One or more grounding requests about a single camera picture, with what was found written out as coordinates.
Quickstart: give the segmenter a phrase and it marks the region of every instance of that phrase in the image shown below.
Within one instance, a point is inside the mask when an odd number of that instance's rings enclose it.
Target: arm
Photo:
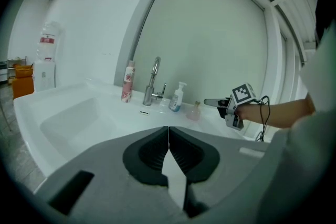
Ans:
[[[284,104],[277,104],[270,106],[271,114],[269,116],[267,125],[277,128],[289,128],[298,119],[311,115],[314,111],[314,105],[307,95],[305,99],[292,101]],[[264,122],[268,116],[268,105],[261,107]],[[237,114],[242,120],[249,120],[262,124],[260,116],[260,105],[246,104],[237,108]]]

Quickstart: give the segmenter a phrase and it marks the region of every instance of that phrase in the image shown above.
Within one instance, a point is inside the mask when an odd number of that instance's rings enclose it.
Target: floor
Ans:
[[[0,102],[11,129],[0,111],[0,152],[3,163],[12,179],[34,191],[45,177],[36,166],[22,139],[15,117],[11,86],[7,84],[0,86]]]

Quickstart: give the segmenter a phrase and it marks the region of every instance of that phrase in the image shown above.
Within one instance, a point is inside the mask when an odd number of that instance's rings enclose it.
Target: pink bottle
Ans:
[[[126,67],[124,83],[122,85],[121,101],[128,103],[132,97],[133,79],[135,72],[135,62],[130,61]]]
[[[200,102],[195,102],[195,105],[190,108],[190,110],[187,112],[186,117],[188,119],[191,119],[193,121],[198,121],[200,119],[201,111],[199,110]]]

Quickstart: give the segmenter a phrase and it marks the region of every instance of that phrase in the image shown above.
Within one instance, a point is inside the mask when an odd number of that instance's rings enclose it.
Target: white sink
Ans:
[[[185,116],[191,105],[172,112],[168,99],[144,106],[143,96],[133,91],[131,102],[123,103],[120,87],[87,80],[15,99],[14,106],[23,139],[46,177],[97,143],[159,126],[244,139],[215,108],[201,107],[194,122]]]

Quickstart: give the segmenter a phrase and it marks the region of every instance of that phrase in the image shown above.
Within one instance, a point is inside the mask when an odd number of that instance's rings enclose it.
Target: chrome faucet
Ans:
[[[152,69],[152,72],[151,72],[151,79],[149,81],[148,86],[146,87],[145,96],[143,98],[142,103],[144,105],[151,105],[152,104],[152,99],[157,99],[157,98],[162,99],[163,98],[164,90],[166,89],[166,86],[167,86],[166,83],[163,86],[162,92],[154,93],[154,81],[155,81],[155,77],[156,77],[156,75],[158,74],[158,71],[159,71],[160,62],[161,62],[161,58],[159,56],[157,56],[155,61],[154,61],[153,69]]]

